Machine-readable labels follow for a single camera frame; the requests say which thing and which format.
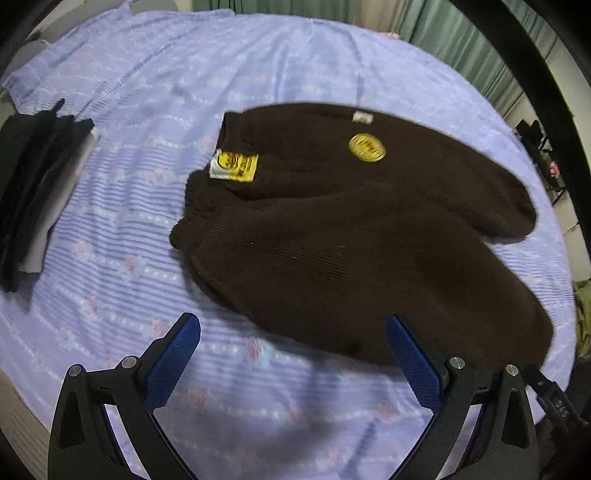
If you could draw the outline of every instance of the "light purple bed sheet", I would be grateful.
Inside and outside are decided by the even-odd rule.
[[[202,341],[157,417],[200,479],[386,479],[409,452],[431,413],[399,370],[263,334],[208,300],[168,243],[186,178],[211,157],[224,111],[281,102],[412,119],[519,177],[537,226],[519,243],[490,245],[548,311],[555,335],[544,372],[566,386],[573,298],[544,189],[490,104],[418,48],[336,22],[230,11],[133,17],[124,4],[75,28],[6,87],[23,113],[64,97],[62,113],[92,118],[102,135],[40,278],[0,296],[0,368],[46,427],[68,366],[139,355],[187,311],[200,318]],[[133,458],[129,442],[122,447]]]

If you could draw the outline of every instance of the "green curtain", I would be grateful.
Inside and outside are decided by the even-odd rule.
[[[556,40],[551,28],[523,0],[504,3],[546,58]],[[405,0],[394,31],[461,73],[502,115],[521,94],[500,55],[449,0]]]
[[[193,0],[193,10],[231,8],[237,14],[281,14],[351,23],[359,0]]]

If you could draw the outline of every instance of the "curtain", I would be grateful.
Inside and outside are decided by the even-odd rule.
[[[376,32],[394,32],[404,0],[362,0],[353,23]]]
[[[504,2],[547,58],[552,29],[523,0]],[[404,0],[393,31],[461,73],[501,115],[522,93],[500,55],[449,0]]]
[[[193,0],[193,10],[231,8],[237,14],[281,14],[351,23],[360,0]]]

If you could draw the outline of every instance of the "yellow label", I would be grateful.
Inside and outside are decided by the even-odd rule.
[[[357,134],[349,140],[349,149],[358,159],[368,162],[381,160],[386,156],[382,142],[370,134]]]
[[[209,162],[209,178],[219,180],[253,181],[258,155],[217,150]]]

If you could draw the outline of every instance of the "sticker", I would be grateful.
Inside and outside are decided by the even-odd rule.
[[[209,162],[209,178],[218,180],[252,181],[258,155],[223,152],[218,149]]]
[[[353,122],[357,122],[358,124],[371,124],[374,121],[374,116],[371,113],[365,112],[355,112],[353,114]]]
[[[386,149],[379,139],[370,134],[357,134],[349,140],[349,149],[358,159],[374,162],[386,156]]]

